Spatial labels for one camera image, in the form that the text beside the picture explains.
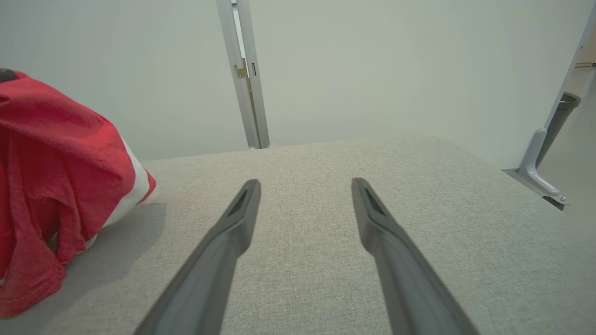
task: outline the white stripe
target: white stripe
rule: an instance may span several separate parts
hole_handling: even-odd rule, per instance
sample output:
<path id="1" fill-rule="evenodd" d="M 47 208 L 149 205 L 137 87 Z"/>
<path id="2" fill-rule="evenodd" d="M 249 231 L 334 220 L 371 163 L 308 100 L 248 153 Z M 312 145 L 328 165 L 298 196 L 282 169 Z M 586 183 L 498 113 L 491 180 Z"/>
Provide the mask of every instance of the white stripe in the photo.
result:
<path id="1" fill-rule="evenodd" d="M 122 139 L 122 143 L 124 143 L 126 153 L 128 153 L 128 156 L 131 159 L 132 167 L 135 169 L 135 183 L 131 191 L 128 192 L 128 194 L 122 199 L 120 199 L 102 228 L 114 224 L 118 220 L 122 219 L 128 212 L 130 212 L 133 207 L 135 207 L 139 201 L 145 197 L 145 195 L 147 195 L 147 192 L 149 192 L 149 177 L 147 176 L 147 171 L 143 169 L 135 155 L 132 154 L 131 149 L 128 147 L 128 144 L 124 139 Z M 96 237 L 97 235 L 93 236 L 85 243 L 85 246 L 87 248 L 91 246 Z"/>

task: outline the fabric-covered surface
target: fabric-covered surface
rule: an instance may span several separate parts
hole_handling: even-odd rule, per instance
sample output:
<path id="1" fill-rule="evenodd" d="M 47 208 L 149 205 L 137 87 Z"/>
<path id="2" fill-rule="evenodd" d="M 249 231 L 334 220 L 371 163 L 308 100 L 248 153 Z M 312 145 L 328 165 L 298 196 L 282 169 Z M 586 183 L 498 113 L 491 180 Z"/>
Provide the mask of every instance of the fabric-covered surface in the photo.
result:
<path id="1" fill-rule="evenodd" d="M 0 333 L 131 334 L 243 183 L 257 178 L 253 241 L 237 263 L 222 334 L 388 334 L 353 213 L 355 176 L 482 334 L 594 329 L 594 292 L 582 289 L 596 278 L 580 270 L 564 213 L 448 142 L 331 142 L 144 166 L 158 182 L 154 194 L 66 266 L 58 293 L 0 321 Z"/>

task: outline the red cloth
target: red cloth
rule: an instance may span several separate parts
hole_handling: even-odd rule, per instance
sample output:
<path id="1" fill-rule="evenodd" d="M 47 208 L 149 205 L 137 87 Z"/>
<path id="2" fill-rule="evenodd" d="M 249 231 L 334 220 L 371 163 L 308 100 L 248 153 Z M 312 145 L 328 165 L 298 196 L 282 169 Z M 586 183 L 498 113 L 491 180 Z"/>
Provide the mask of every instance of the red cloth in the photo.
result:
<path id="1" fill-rule="evenodd" d="M 17 74 L 0 83 L 2 318 L 55 293 L 63 265 L 155 188 L 106 118 Z"/>

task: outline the floor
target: floor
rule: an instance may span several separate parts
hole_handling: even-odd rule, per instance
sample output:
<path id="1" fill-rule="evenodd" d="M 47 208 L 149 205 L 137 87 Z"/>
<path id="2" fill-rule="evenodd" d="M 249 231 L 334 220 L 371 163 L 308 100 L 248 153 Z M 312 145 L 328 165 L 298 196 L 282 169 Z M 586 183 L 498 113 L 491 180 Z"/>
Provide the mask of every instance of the floor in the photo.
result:
<path id="1" fill-rule="evenodd" d="M 596 67 L 577 67 L 565 91 L 582 98 L 557 135 L 538 173 L 561 190 L 571 202 L 563 212 L 596 232 Z M 517 175 L 524 185 L 541 194 Z"/>

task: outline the red garment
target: red garment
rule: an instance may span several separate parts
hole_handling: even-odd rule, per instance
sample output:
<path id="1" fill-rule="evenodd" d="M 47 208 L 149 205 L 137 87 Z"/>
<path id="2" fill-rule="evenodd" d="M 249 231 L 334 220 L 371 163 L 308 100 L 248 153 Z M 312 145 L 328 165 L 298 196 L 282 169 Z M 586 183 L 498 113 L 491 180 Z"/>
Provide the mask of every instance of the red garment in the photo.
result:
<path id="1" fill-rule="evenodd" d="M 107 119 L 17 74 L 0 82 L 2 318 L 55 293 L 63 265 L 155 188 Z"/>

